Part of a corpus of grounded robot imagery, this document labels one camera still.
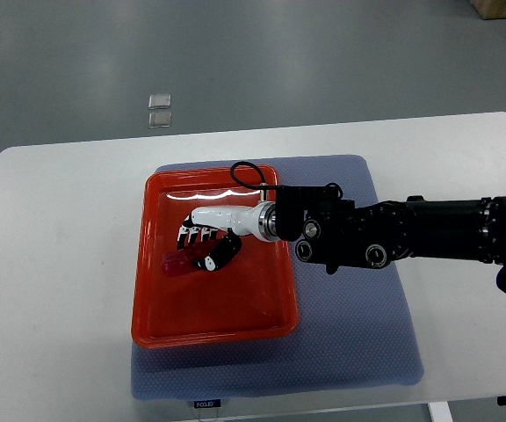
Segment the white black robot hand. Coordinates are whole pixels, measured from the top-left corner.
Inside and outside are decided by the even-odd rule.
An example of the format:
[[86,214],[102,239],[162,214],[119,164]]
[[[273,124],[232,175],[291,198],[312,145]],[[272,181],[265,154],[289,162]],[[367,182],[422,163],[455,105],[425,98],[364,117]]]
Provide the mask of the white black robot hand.
[[[228,233],[216,239],[218,229]],[[199,270],[215,272],[226,266],[241,250],[240,236],[249,235],[263,242],[275,241],[273,201],[260,201],[254,207],[197,207],[182,222],[176,247],[178,251],[182,250],[187,237],[188,244],[195,244],[198,240],[200,243],[197,244],[198,251],[192,264]]]

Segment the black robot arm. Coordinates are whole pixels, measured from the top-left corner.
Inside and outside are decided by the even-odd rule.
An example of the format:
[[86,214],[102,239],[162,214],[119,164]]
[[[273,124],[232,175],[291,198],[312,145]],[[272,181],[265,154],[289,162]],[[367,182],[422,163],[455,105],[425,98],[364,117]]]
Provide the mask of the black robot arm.
[[276,198],[256,207],[198,207],[182,222],[177,249],[226,235],[194,265],[217,271],[240,250],[242,237],[294,242],[302,262],[381,269],[407,257],[477,260],[501,266],[496,281],[506,290],[506,196],[480,200],[383,201],[356,207],[335,183],[273,186]]

